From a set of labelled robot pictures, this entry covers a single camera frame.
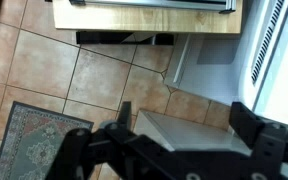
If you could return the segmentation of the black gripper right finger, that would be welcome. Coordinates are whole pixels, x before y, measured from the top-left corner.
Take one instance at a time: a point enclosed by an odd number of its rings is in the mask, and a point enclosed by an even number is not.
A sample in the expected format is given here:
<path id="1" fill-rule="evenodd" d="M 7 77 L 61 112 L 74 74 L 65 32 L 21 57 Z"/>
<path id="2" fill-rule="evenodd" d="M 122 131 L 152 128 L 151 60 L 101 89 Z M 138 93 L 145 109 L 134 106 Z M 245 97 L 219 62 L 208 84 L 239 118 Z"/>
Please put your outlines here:
<path id="1" fill-rule="evenodd" d="M 241 102 L 233 102 L 229 124 L 251 150 L 245 176 L 251 180 L 288 179 L 288 128 L 266 121 Z"/>

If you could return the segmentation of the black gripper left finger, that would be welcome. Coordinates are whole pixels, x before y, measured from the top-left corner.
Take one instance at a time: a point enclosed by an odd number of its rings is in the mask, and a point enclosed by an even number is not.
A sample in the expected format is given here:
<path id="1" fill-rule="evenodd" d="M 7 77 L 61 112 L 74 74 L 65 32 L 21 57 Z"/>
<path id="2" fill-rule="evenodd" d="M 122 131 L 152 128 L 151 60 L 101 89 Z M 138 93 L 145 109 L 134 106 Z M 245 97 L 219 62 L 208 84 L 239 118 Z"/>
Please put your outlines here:
<path id="1" fill-rule="evenodd" d="M 124 180 L 170 180 L 153 157 L 163 147 L 131 129 L 131 102 L 122 103 L 116 121 L 92 133 L 86 128 L 70 130 L 58 150 L 47 180 L 87 180 L 95 166 L 107 163 Z"/>

